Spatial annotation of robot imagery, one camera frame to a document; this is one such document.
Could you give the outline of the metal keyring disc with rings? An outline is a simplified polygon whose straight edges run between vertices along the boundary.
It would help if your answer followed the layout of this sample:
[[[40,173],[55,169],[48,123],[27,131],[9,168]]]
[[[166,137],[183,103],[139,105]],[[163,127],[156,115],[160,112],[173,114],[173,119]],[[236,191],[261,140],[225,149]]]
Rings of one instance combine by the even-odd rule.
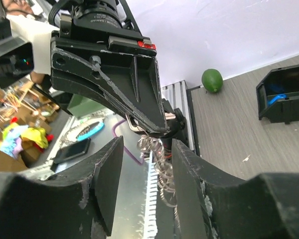
[[[144,133],[141,136],[140,140],[137,142],[137,148],[142,153],[152,153],[154,169],[158,173],[157,184],[159,186],[160,198],[168,207],[173,208],[174,218],[178,223],[178,227],[180,227],[177,204],[170,203],[164,195],[165,193],[171,193],[173,194],[173,196],[175,196],[175,184],[172,164],[168,162],[168,160],[171,159],[172,156],[171,151],[166,151],[160,139],[149,136],[148,133],[138,124],[136,126],[133,126],[128,114],[126,114],[126,119],[132,131]]]

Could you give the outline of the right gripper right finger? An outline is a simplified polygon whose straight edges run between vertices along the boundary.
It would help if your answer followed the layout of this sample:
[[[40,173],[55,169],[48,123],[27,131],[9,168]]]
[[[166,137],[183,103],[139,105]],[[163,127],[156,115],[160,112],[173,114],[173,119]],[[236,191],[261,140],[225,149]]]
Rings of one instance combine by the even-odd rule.
[[[230,175],[172,142],[184,239],[299,239],[299,173]]]

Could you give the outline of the blue tagged key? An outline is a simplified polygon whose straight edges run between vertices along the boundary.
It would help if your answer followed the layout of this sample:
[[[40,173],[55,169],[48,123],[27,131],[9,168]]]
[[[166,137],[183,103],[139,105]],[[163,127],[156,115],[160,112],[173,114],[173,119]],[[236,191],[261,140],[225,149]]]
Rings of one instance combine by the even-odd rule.
[[[272,105],[274,102],[276,102],[279,99],[287,98],[287,95],[285,94],[285,90],[281,85],[270,84],[268,85],[268,89],[270,89],[272,92],[276,94],[274,97],[267,100],[268,106]]]

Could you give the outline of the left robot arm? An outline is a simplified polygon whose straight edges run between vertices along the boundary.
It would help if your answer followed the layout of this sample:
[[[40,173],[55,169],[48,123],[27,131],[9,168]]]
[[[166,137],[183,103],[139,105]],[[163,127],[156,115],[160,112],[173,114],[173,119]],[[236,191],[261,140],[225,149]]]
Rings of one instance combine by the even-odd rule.
[[[133,118],[141,130],[164,134],[156,48],[124,0],[61,0],[60,29],[51,38],[53,88],[90,98]]]

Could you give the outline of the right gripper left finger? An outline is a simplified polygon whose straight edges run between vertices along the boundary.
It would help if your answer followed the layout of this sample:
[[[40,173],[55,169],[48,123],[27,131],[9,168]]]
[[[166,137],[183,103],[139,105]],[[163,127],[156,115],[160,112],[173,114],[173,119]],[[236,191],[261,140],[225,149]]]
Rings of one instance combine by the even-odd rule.
[[[124,140],[41,181],[0,172],[0,239],[105,239],[112,233]]]

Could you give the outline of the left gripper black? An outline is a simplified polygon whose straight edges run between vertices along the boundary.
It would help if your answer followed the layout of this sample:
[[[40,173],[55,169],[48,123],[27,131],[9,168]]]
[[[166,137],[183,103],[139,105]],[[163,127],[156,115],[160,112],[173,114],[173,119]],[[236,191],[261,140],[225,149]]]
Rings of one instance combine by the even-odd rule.
[[[156,46],[142,36],[133,14],[126,16],[122,26],[105,12],[79,19],[62,14],[51,38],[52,85],[130,115],[148,132],[166,132]]]

